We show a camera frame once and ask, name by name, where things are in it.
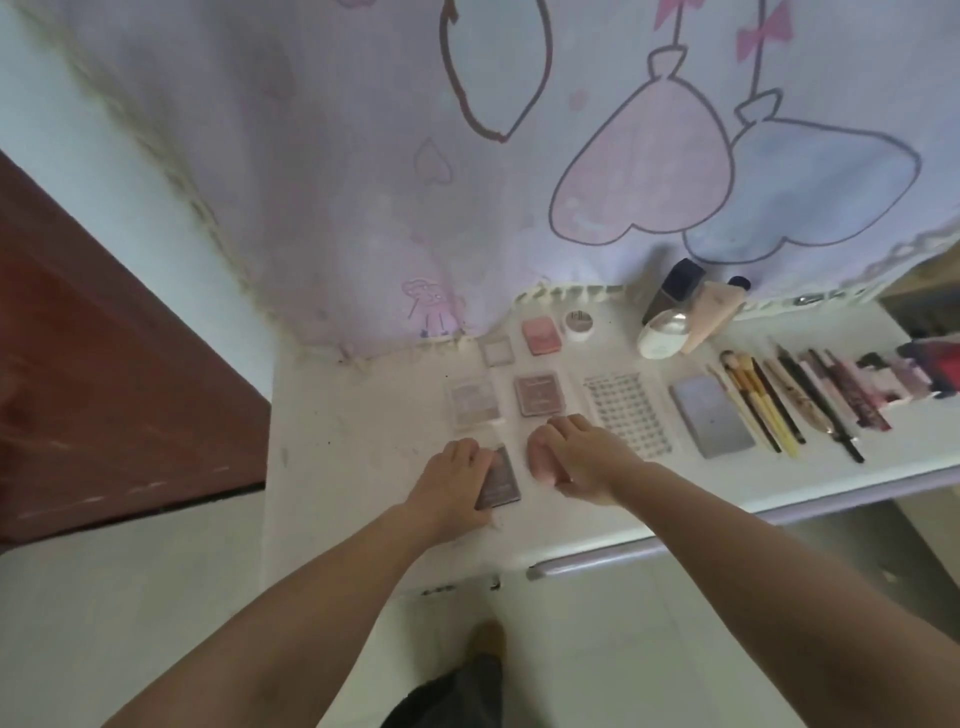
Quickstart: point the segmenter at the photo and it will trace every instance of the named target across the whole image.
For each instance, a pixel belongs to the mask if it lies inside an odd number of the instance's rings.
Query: leg
[[[499,728],[505,651],[503,628],[480,625],[464,665],[407,695],[382,728]]]

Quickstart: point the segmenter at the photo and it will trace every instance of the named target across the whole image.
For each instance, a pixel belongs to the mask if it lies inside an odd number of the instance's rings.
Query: eyeshadow palette
[[[518,376],[514,379],[514,388],[524,417],[543,417],[564,411],[564,393],[553,372]]]
[[[501,417],[493,383],[485,376],[451,381],[446,385],[446,399],[457,429],[470,429]]]
[[[520,500],[520,489],[516,484],[516,475],[510,464],[507,448],[501,445],[496,449],[497,457],[484,478],[480,495],[477,497],[474,509],[486,511],[489,508],[516,503]]]
[[[488,367],[503,367],[515,361],[514,347],[510,344],[509,336],[480,339],[480,353]]]

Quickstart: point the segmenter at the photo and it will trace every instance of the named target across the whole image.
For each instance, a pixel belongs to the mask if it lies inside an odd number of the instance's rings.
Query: makeup palette
[[[496,458],[487,471],[480,495],[473,506],[475,510],[486,511],[489,508],[516,503],[520,500],[520,489],[516,484],[514,468],[510,464],[507,448],[501,445],[496,449]]]
[[[457,429],[470,429],[501,419],[493,383],[485,376],[451,381],[446,385],[446,399]]]
[[[504,367],[516,361],[509,336],[480,339],[480,353],[483,354],[484,364],[491,368]]]
[[[520,329],[533,356],[558,352],[564,346],[560,332],[557,331],[557,326],[549,316],[527,319],[520,325]]]
[[[545,417],[564,411],[564,393],[553,372],[518,376],[514,388],[524,417]]]

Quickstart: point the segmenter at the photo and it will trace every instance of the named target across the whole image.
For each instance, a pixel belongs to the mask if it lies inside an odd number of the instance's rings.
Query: brown door
[[[262,482],[269,419],[0,154],[0,543]]]

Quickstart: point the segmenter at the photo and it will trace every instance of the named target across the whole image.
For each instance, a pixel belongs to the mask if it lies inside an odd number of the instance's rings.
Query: hand
[[[474,510],[496,453],[471,438],[446,444],[426,464],[404,506],[425,529],[430,546],[488,525],[490,511]]]
[[[583,415],[551,417],[534,438],[546,444],[561,466],[557,490],[597,505],[616,505],[617,491],[645,467],[629,445]]]

